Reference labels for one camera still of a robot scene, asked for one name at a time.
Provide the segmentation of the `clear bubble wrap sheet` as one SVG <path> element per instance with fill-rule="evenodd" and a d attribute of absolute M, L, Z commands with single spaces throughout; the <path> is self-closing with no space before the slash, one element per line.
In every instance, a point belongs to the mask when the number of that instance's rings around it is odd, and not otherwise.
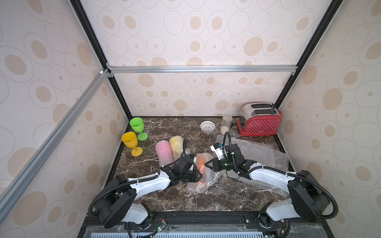
<path fill-rule="evenodd" d="M 236 143 L 238 145 L 238 147 L 241 150 L 241 153 L 245 156 L 245 159 L 247 160 L 254 160 L 264 166 L 277 168 L 283 171 L 289 170 L 288 156 L 279 150 L 275 150 L 270 145 L 248 140 L 240 140 L 236 138 L 232 138 L 232 143 Z M 288 196 L 288 194 L 284 190 L 270 185 L 268 183 L 248 179 L 246 177 L 239 177 L 234 172 L 229 172 L 228 175 L 232 176 L 234 179 L 238 179 L 241 182 L 258 187 L 261 191 L 270 191 L 272 193 L 276 193 L 284 197 Z"/>

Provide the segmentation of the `orange bubble glass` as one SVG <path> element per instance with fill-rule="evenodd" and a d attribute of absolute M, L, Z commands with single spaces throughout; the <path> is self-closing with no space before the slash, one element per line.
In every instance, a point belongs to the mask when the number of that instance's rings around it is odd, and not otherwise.
<path fill-rule="evenodd" d="M 205 193 L 208 188 L 210 188 L 218 181 L 218 179 L 221 177 L 221 172 L 214 172 L 213 169 L 205 166 L 205 163 L 211 161 L 212 159 L 213 155 L 210 153 L 201 153 L 196 155 L 196 166 L 197 169 L 201 172 L 202 178 L 199 182 L 188 183 L 186 189 L 191 192 Z"/>

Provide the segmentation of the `yellow bubble glass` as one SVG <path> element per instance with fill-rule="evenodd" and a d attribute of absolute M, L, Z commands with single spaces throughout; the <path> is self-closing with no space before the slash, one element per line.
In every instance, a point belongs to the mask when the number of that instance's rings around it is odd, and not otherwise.
<path fill-rule="evenodd" d="M 183 152 L 183 142 L 184 142 L 184 139 L 182 136 L 174 136 L 172 138 L 169 139 L 169 145 L 170 145 L 170 148 L 171 148 L 171 153 L 172 153 L 172 156 L 173 156 L 173 160 L 177 160 L 178 158 L 180 158 L 182 152 Z"/>

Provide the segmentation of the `beige bubble glass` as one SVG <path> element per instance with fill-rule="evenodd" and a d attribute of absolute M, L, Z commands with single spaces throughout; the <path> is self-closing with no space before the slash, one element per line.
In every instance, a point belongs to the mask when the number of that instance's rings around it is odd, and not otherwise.
<path fill-rule="evenodd" d="M 138 157 L 142 154 L 143 149 L 138 147 L 138 138 L 134 132 L 126 132 L 122 136 L 122 142 L 126 147 L 132 149 L 132 155 Z"/>

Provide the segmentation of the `green wine glass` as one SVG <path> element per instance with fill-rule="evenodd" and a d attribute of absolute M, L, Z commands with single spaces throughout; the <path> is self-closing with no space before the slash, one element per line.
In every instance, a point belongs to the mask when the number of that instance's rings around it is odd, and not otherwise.
<path fill-rule="evenodd" d="M 144 132 L 144 122 L 142 118 L 135 117 L 130 120 L 131 129 L 138 133 L 138 140 L 144 141 L 147 140 L 148 134 Z"/>

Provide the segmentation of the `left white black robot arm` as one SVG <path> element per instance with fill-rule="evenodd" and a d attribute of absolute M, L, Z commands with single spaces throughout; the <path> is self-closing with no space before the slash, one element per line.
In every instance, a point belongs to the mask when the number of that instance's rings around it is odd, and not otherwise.
<path fill-rule="evenodd" d="M 134 202 L 147 194 L 163 191 L 179 183 L 199 182 L 203 175 L 194 160 L 195 156 L 185 155 L 161 166 L 158 172 L 140 178 L 116 176 L 92 200 L 88 215 L 99 218 L 106 229 L 122 222 L 148 227 L 152 214 L 145 206 Z"/>

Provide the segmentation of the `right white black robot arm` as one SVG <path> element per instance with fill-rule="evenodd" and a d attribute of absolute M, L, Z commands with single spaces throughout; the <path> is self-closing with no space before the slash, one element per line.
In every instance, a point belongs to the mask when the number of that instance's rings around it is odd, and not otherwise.
<path fill-rule="evenodd" d="M 303 218 L 312 223 L 319 218 L 332 219 L 337 216 L 339 209 L 336 200 L 310 172 L 287 172 L 247 160 L 237 144 L 216 143 L 211 150 L 217 157 L 205 166 L 214 172 L 234 171 L 240 178 L 263 182 L 290 195 L 289 199 L 269 203 L 261 210 L 259 219 L 264 227 L 284 219 Z"/>

